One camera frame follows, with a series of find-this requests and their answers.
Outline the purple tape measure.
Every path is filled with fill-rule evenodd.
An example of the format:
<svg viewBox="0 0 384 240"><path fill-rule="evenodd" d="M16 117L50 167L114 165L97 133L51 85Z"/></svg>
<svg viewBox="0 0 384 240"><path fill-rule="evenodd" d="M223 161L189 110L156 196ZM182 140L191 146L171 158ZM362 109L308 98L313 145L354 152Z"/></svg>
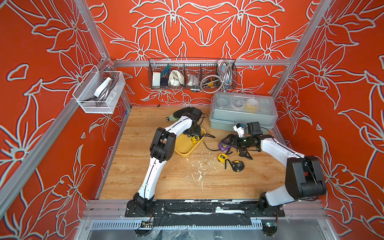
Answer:
<svg viewBox="0 0 384 240"><path fill-rule="evenodd" d="M207 146L207 144L205 142L203 142L204 146L209 150L209 151L212 151L212 152L217 152L217 151L220 151L220 152L228 152L232 147L224 142L219 142L219 145L218 145L218 149L211 149Z"/></svg>

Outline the black yellow tape measure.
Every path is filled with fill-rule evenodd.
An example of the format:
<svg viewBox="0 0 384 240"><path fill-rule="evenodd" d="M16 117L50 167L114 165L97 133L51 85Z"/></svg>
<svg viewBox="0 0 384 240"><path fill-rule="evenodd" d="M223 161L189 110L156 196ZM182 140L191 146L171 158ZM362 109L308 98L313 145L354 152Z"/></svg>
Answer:
<svg viewBox="0 0 384 240"><path fill-rule="evenodd" d="M229 161L231 168L234 172L241 172L245 168L245 164L242 161L236 160L236 161Z"/></svg>

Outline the yellow oval storage tray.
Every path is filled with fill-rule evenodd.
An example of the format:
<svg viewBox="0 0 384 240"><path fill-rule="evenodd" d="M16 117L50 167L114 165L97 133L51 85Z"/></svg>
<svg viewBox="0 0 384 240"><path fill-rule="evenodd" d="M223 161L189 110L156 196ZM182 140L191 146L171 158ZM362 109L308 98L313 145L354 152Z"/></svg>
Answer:
<svg viewBox="0 0 384 240"><path fill-rule="evenodd" d="M201 128L202 136L199 138L199 141L193 141L193 137L188 137L188 135L181 134L176 139L175 144L175 153L182 158L189 157L193 151L203 142L203 135L206 134L204 128Z"/></svg>

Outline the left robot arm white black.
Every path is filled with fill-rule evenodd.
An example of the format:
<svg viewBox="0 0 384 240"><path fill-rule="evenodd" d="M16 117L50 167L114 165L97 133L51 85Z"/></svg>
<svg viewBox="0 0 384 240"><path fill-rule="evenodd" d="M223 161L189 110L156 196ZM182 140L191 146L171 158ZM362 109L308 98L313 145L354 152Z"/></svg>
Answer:
<svg viewBox="0 0 384 240"><path fill-rule="evenodd" d="M174 154L177 138L184 133L190 136L198 135L200 130L198 121L202 116L203 112L200 109L186 107L167 117L168 121L173 122L172 125L156 129L150 146L150 164L147 173L132 199L140 211L150 212L157 182L165 164Z"/></svg>

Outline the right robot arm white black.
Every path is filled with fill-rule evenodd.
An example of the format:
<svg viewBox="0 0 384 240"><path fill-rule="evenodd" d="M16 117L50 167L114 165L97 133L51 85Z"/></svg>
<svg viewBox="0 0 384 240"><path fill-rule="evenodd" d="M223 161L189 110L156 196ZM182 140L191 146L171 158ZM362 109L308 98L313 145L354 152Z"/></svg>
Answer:
<svg viewBox="0 0 384 240"><path fill-rule="evenodd" d="M256 147L286 168L285 183L275 190L260 194L259 206L262 210L298 200L317 199L327 193L322 166L317 157L300 154L281 144L271 135L241 138L230 134L226 142L242 151Z"/></svg>

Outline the black round tape measure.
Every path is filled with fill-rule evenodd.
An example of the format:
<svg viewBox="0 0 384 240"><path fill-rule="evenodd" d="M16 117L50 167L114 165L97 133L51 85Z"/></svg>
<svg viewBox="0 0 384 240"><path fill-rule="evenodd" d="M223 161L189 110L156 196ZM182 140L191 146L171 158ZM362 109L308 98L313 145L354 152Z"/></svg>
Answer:
<svg viewBox="0 0 384 240"><path fill-rule="evenodd" d="M247 149L237 149L239 157L246 158L248 160L253 160L253 157L250 155Z"/></svg>

